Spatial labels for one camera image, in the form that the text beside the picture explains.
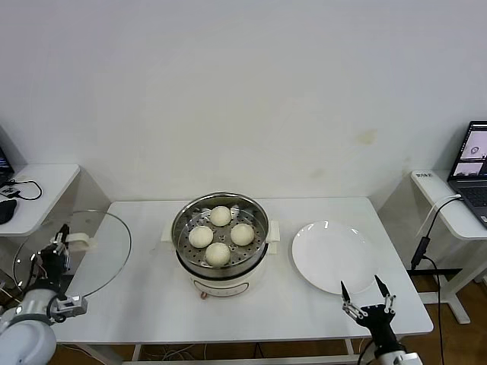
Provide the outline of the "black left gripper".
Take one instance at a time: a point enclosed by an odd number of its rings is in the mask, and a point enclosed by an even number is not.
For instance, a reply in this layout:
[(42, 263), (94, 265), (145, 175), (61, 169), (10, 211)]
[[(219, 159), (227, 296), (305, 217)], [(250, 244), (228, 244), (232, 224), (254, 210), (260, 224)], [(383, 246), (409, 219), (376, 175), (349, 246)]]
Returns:
[(68, 235), (70, 227), (63, 224), (51, 244), (40, 251), (40, 277), (32, 285), (33, 289), (60, 289), (62, 276), (68, 271)]

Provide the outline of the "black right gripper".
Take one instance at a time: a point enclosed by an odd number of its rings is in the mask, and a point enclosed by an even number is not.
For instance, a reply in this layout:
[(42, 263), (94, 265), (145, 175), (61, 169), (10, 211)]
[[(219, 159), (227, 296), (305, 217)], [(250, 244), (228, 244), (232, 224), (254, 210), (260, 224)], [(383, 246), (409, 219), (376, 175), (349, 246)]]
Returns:
[(403, 345), (399, 343), (390, 326), (395, 316), (393, 303), (396, 296), (391, 294), (387, 285), (377, 275), (374, 278), (384, 298), (384, 304), (359, 308), (351, 301), (344, 282), (340, 281), (342, 310), (351, 318), (359, 318), (357, 323), (369, 330), (376, 352), (402, 351)]

